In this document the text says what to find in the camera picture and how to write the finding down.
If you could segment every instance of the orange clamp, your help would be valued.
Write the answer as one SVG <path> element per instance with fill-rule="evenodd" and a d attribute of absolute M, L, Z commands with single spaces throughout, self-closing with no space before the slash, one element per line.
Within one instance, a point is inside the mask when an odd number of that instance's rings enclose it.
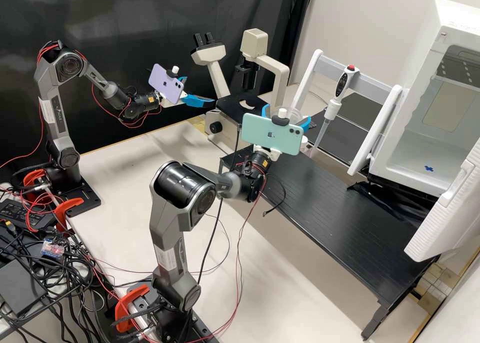
<path fill-rule="evenodd" d="M 44 177 L 44 176 L 45 176 L 45 170 L 44 169 L 32 170 L 31 172 L 28 172 L 25 175 L 25 177 L 23 177 L 23 185 L 24 186 L 30 186 L 30 185 L 35 183 L 35 180 L 37 180 L 38 178 Z M 38 193 L 31 192 L 31 193 L 27 193 L 25 196 L 26 196 L 27 200 L 29 200 L 30 202 L 33 202 L 37 198 Z M 49 197 L 41 198 L 38 201 L 38 203 L 39 204 L 48 203 L 49 199 L 50 199 Z"/>
<path fill-rule="evenodd" d="M 133 289 L 128 292 L 125 296 L 120 298 L 118 303 L 115 306 L 115 320 L 118 321 L 120 318 L 128 316 L 128 305 L 132 303 L 137 298 L 146 295 L 150 292 L 150 288 L 146 284 L 142 284 L 138 288 Z M 134 324 L 131 319 L 124 320 L 116 325 L 116 330 L 120 333 L 124 333 L 134 327 Z"/>
<path fill-rule="evenodd" d="M 53 213 L 56 216 L 56 219 L 59 223 L 56 224 L 56 229 L 59 232 L 64 232 L 65 228 L 67 227 L 66 219 L 65 219 L 65 212 L 68 211 L 70 208 L 79 206 L 84 202 L 83 198 L 72 198 L 69 200 L 60 203 Z"/>

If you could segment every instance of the sticker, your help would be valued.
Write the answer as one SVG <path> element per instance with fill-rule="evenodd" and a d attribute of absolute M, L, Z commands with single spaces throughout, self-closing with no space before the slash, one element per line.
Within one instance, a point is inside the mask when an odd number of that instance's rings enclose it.
<path fill-rule="evenodd" d="M 40 97 L 38 97 L 38 101 L 40 102 L 41 114 L 43 115 L 45 122 L 48 124 L 55 123 L 54 110 L 52 109 L 52 104 L 50 101 L 40 99 Z"/>
<path fill-rule="evenodd" d="M 168 250 L 161 250 L 154 245 L 156 260 L 166 271 L 177 269 L 177 259 L 175 258 L 175 250 L 170 248 Z"/>
<path fill-rule="evenodd" d="M 51 107 L 55 115 L 58 133 L 65 132 L 67 130 L 67 126 L 65 125 L 64 112 L 62 110 L 62 105 L 60 104 L 60 98 L 58 95 L 51 99 Z"/>

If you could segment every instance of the purple smartphone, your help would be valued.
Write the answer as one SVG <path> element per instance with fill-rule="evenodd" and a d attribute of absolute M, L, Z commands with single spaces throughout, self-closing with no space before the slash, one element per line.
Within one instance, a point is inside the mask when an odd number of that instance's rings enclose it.
<path fill-rule="evenodd" d="M 184 90 L 184 84 L 177 78 L 170 77 L 167 71 L 157 63 L 155 63 L 151 69 L 148 84 L 155 88 L 163 98 L 174 105 L 179 102 L 180 94 L 182 94 Z"/>

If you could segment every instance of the gray robot arm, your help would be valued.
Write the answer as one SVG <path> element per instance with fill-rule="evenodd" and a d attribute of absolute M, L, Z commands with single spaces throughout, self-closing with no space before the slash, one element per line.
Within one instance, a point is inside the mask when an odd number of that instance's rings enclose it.
<path fill-rule="evenodd" d="M 242 172 L 217 174 L 207 169 L 170 161 L 150 183 L 150 234 L 158 262 L 152 286 L 178 310 L 186 312 L 201 292 L 187 267 L 184 232 L 191 231 L 218 195 L 253 202 L 260 194 L 270 159 L 255 152 L 249 162 L 267 161 L 265 170 L 246 164 Z"/>
<path fill-rule="evenodd" d="M 154 93 L 131 99 L 115 82 L 107 81 L 81 53 L 69 49 L 61 41 L 49 43 L 40 52 L 43 53 L 38 57 L 33 77 L 38 85 L 38 99 L 47 126 L 47 150 L 63 170 L 78 171 L 80 155 L 69 135 L 59 93 L 62 84 L 75 77 L 86 77 L 114 109 L 122 111 L 129 105 L 122 113 L 126 119 L 134 119 L 160 105 L 160 96 Z M 74 176 L 80 180 L 79 172 L 75 172 Z"/>

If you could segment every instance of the black curtain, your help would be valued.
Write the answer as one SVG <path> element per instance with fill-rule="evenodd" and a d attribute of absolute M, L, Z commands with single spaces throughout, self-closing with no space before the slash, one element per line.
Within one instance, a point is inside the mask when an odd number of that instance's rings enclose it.
<path fill-rule="evenodd" d="M 81 51 L 108 80 L 150 91 L 154 63 L 180 67 L 185 90 L 215 97 L 206 67 L 193 63 L 193 34 L 212 32 L 225 44 L 220 61 L 232 91 L 240 86 L 234 67 L 240 62 L 245 29 L 268 33 L 268 54 L 291 66 L 309 0 L 2 0 L 0 5 L 0 164 L 28 153 L 40 138 L 36 56 L 48 40 L 61 39 Z M 273 77 L 260 74 L 257 93 L 271 90 Z M 99 109 L 86 79 L 60 87 L 70 136 L 80 153 L 124 140 L 204 113 L 179 105 L 148 117 L 140 129 L 127 129 Z M 47 159 L 45 139 L 35 154 L 8 164 L 12 171 Z"/>

